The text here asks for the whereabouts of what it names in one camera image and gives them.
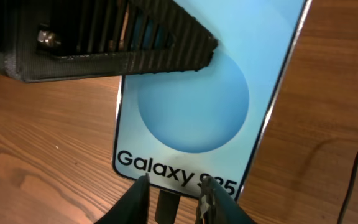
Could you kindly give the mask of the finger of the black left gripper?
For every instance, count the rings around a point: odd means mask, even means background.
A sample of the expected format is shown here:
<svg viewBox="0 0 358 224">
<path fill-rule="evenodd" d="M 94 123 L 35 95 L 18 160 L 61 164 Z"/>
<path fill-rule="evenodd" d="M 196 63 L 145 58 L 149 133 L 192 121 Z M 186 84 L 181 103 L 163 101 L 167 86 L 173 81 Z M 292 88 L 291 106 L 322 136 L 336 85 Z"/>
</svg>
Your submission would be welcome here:
<svg viewBox="0 0 358 224">
<path fill-rule="evenodd" d="M 175 1 L 0 0 L 0 74 L 25 83 L 197 71 L 217 46 Z"/>
</svg>

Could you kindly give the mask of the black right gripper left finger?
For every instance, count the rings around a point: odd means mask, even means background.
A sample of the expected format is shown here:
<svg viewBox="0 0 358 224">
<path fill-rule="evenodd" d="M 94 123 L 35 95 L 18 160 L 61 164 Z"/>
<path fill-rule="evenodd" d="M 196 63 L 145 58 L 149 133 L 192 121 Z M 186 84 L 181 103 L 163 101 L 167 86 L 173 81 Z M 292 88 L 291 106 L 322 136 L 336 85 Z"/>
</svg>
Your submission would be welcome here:
<svg viewBox="0 0 358 224">
<path fill-rule="evenodd" d="M 150 179 L 140 176 L 114 206 L 95 224 L 146 224 L 149 215 Z"/>
</svg>

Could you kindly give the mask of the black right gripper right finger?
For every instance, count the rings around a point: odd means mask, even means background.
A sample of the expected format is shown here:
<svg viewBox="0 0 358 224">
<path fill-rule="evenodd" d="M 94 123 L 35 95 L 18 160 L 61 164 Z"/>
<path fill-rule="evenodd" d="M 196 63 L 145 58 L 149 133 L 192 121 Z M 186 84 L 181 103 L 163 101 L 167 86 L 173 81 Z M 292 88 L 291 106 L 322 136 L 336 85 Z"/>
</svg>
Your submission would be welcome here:
<svg viewBox="0 0 358 224">
<path fill-rule="evenodd" d="M 196 224 L 255 224 L 227 191 L 211 176 L 201 181 Z"/>
</svg>

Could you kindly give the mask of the blue Galaxy S25 smartphone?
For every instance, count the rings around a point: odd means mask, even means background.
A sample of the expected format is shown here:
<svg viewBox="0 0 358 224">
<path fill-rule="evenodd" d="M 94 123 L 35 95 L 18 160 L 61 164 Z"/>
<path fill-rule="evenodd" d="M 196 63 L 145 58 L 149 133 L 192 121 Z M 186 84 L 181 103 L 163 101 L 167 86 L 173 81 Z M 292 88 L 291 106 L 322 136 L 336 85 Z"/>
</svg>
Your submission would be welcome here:
<svg viewBox="0 0 358 224">
<path fill-rule="evenodd" d="M 112 167 L 187 197 L 210 175 L 237 200 L 300 35 L 307 0 L 180 1 L 218 39 L 199 70 L 120 82 Z"/>
</svg>

